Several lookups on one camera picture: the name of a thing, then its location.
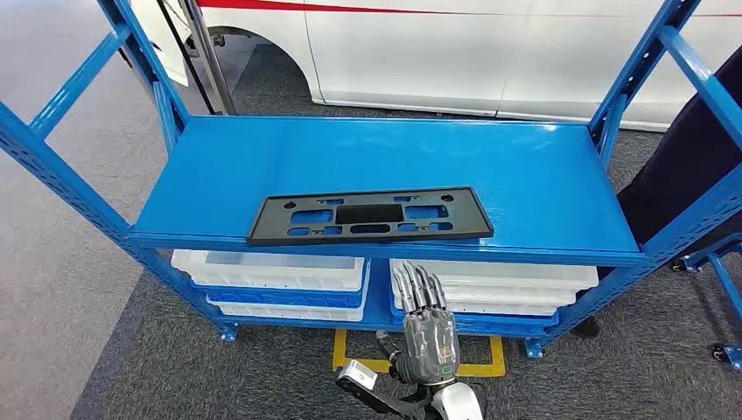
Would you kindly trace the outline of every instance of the gray floor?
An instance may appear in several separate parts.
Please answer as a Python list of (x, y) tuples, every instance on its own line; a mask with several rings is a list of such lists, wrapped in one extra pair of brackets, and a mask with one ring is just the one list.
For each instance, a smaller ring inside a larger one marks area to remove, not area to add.
[[(328, 108), (309, 103), (298, 70), (272, 46), (255, 49), (234, 90), (241, 112), (322, 116), (424, 113)], [(622, 131), (611, 176), (621, 188), (660, 136)], [(742, 278), (742, 260), (727, 258)], [(506, 339), (506, 376), (469, 379), (489, 419), (739, 418), (742, 375), (710, 357), (717, 340), (742, 340), (742, 325), (714, 276), (661, 269), (598, 315), (595, 340), (561, 338), (543, 360)], [(373, 335), (349, 334), (348, 355), (379, 357)], [(334, 385), (333, 332), (243, 327), (223, 345), (214, 329), (143, 276), (72, 418), (389, 418)], [(487, 342), (463, 338), (467, 362), (487, 358)], [(401, 396), (409, 387), (379, 380)]]
[[(90, 0), (3, 0), (0, 100), (30, 121), (108, 30)], [(245, 40), (220, 50), (232, 86)], [(184, 97), (202, 112), (195, 89)], [(48, 143), (129, 221), (165, 161), (155, 109), (118, 57)], [(0, 418), (67, 418), (142, 269), (5, 153), (0, 173)]]

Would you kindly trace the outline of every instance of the dark cloth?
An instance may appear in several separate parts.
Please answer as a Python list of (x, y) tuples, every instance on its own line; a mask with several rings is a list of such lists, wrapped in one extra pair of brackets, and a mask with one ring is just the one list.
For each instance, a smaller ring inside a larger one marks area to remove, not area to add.
[[(742, 103), (742, 47), (716, 72)], [(654, 155), (618, 199), (638, 243), (667, 226), (742, 161), (742, 151), (698, 94), (680, 111)], [(742, 212), (687, 247), (686, 255), (729, 233), (742, 231)]]

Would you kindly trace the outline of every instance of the red stripe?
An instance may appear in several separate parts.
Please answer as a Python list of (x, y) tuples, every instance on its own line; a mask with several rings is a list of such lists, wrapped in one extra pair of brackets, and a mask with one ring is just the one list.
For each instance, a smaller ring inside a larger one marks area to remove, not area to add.
[(353, 6), (324, 6), (321, 4), (271, 2), (266, 0), (197, 0), (202, 7), (225, 7), (230, 9), (256, 9), (261, 11), (351, 11), (355, 13), (433, 13), (445, 11), (374, 9)]
[[(483, 15), (483, 16), (523, 16), (508, 13), (471, 13), (433, 10), (376, 9), (355, 6), (325, 6), (310, 3), (273, 2), (270, 0), (196, 0), (201, 7), (221, 7), (227, 9), (251, 9), (259, 11), (346, 11), (354, 13), (421, 13), (436, 15)], [(533, 15), (534, 18), (625, 18), (625, 15)], [(740, 18), (742, 14), (694, 15), (696, 18)]]

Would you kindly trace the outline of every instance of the white plastic tray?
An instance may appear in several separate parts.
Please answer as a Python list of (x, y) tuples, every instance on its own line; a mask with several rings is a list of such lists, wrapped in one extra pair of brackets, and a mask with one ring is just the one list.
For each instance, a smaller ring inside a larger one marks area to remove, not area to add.
[(171, 264), (203, 286), (359, 291), (363, 258), (176, 249)]
[[(390, 260), (390, 269), (403, 260)], [(595, 267), (410, 260), (441, 280), (453, 312), (549, 316), (559, 306), (573, 304), (575, 293), (598, 285)], [(402, 308), (392, 287), (395, 306)]]
[(208, 297), (206, 297), (206, 301), (209, 304), (219, 306), (221, 313), (225, 315), (358, 322), (363, 319), (363, 308), (366, 307), (370, 272), (370, 269), (366, 269), (365, 276), (363, 276), (363, 294), (358, 308), (331, 308), (293, 304), (242, 304), (236, 302), (215, 302)]

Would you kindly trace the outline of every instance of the floor mat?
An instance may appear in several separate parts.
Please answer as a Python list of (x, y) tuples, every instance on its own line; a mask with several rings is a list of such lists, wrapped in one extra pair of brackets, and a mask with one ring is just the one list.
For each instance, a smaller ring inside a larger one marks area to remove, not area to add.
[[(255, 50), (234, 102), (244, 114), (439, 116), (313, 104), (304, 76), (272, 45)], [(659, 139), (620, 133), (610, 167), (617, 188), (633, 177)], [(733, 255), (725, 261), (731, 274), (742, 278), (742, 260)], [(707, 346), (742, 342), (742, 325), (710, 269), (700, 274), (660, 269), (601, 311), (598, 320), (598, 338), (565, 336), (546, 348), (542, 360), (526, 358), (521, 341), (504, 339), (507, 374), (464, 379), (486, 417), (739, 418), (742, 375), (715, 362)], [(371, 334), (348, 335), (349, 356), (378, 357)], [(475, 349), (474, 359), (487, 356), (485, 341), (463, 341)], [(223, 344), (205, 320), (145, 274), (72, 418), (390, 418), (335, 387), (332, 357), (330, 330), (242, 327), (235, 343)], [(380, 375), (379, 387), (395, 396), (410, 391), (386, 375)]]

